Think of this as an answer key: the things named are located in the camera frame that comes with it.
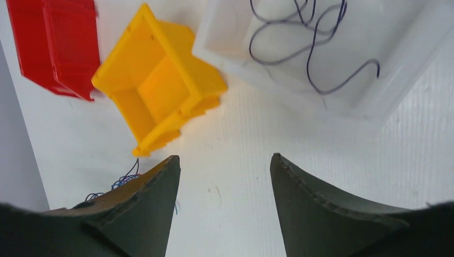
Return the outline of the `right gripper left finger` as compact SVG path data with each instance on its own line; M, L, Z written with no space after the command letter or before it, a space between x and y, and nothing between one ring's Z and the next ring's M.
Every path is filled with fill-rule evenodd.
M171 155L71 209L1 204L1 256L165 256L180 172L179 157Z

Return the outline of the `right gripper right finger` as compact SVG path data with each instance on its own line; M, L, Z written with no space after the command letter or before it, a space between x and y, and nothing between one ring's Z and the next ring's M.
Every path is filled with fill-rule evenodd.
M287 256L453 256L453 202L416 210L384 205L279 153L270 175Z

